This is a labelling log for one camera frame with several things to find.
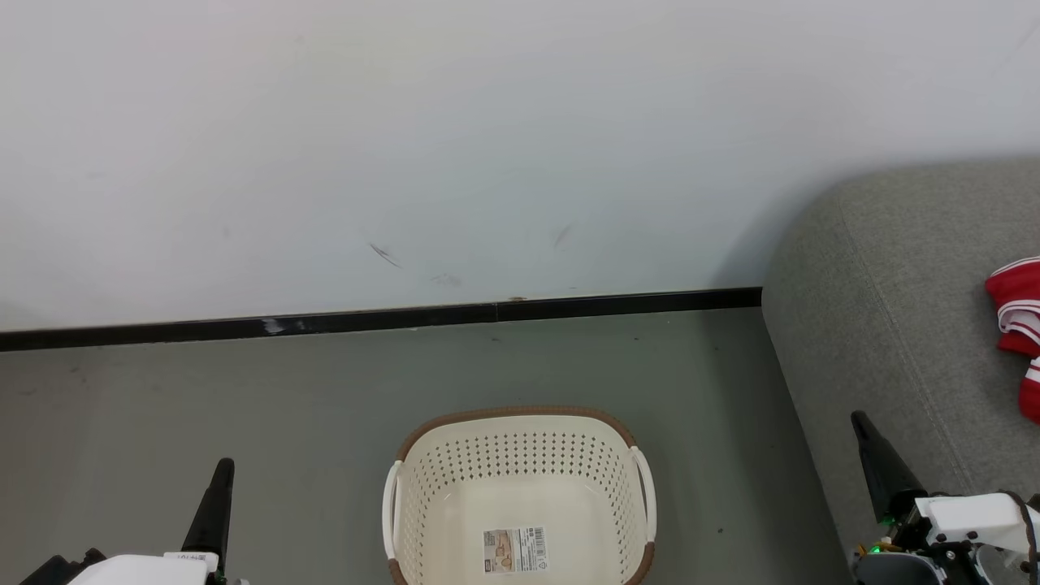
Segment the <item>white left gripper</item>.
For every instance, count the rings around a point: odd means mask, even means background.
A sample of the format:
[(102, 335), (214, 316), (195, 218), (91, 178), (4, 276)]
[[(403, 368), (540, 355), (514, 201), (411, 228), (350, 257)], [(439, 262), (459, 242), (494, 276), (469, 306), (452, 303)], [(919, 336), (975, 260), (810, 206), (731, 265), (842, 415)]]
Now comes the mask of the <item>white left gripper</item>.
[(235, 462), (222, 458), (198, 504), (181, 552), (119, 555), (93, 563), (71, 584), (206, 584), (226, 555), (232, 515)]

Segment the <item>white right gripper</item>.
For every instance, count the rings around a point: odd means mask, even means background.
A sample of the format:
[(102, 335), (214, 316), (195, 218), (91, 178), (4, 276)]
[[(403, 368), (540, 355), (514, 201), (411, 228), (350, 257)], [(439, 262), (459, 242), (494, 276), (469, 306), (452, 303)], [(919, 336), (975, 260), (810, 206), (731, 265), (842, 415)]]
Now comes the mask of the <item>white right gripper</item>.
[(907, 522), (917, 507), (931, 523), (928, 544), (969, 541), (1000, 548), (1016, 555), (1029, 554), (1028, 529), (1035, 526), (1035, 511), (1003, 492), (989, 495), (933, 495), (864, 411), (851, 412), (863, 477), (874, 518), (883, 525)]

